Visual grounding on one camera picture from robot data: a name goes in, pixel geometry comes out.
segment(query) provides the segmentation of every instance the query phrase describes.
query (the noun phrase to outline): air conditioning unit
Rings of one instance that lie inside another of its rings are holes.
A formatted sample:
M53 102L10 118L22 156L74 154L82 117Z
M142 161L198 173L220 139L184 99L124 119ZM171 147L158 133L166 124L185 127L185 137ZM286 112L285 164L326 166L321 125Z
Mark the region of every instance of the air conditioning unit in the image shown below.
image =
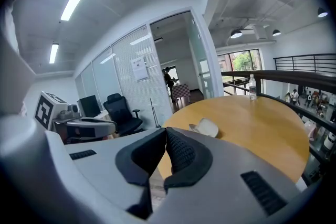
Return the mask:
M263 25L253 25L257 40L267 39L266 31Z

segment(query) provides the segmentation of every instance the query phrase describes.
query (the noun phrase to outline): water bottle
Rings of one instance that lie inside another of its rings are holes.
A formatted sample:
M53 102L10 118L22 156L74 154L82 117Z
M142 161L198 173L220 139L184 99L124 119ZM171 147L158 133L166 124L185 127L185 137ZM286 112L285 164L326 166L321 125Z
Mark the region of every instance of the water bottle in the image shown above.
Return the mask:
M253 74L250 75L250 82L248 85L250 87L250 99L256 100L257 99L257 83L253 77Z

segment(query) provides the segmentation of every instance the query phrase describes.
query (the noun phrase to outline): black office chair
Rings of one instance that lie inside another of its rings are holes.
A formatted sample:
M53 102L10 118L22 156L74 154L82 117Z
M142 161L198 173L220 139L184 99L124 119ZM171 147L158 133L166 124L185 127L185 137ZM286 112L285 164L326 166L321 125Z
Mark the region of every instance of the black office chair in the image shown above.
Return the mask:
M139 109L134 109L136 118L133 118L126 103L126 98L118 93L111 94L107 97L107 102L104 108L109 112L111 120L117 123L117 132L120 136L133 134L135 129L138 128L142 120L138 117Z

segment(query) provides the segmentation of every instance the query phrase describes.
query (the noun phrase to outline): black vent grille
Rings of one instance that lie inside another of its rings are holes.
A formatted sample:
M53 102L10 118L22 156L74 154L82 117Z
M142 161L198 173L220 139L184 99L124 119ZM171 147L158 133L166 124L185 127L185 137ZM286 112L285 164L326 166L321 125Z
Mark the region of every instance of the black vent grille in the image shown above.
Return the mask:
M97 154L97 153L93 150L81 151L81 152L71 153L70 158L72 158L73 160L76 160L76 159L82 159L85 157L89 157L94 154Z
M287 204L257 172L240 176L269 216Z

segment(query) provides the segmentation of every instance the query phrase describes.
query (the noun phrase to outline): yellow table top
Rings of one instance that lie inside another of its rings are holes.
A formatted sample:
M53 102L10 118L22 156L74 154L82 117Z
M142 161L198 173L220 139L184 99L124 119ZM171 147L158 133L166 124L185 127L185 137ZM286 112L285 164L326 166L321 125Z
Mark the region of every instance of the yellow table top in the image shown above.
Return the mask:
M300 117L275 100L248 95L232 95L203 100L177 111L163 127L189 130L208 118L219 128L218 139L249 149L297 182L309 155L309 140ZM170 176L171 162L165 152L159 163L165 179Z

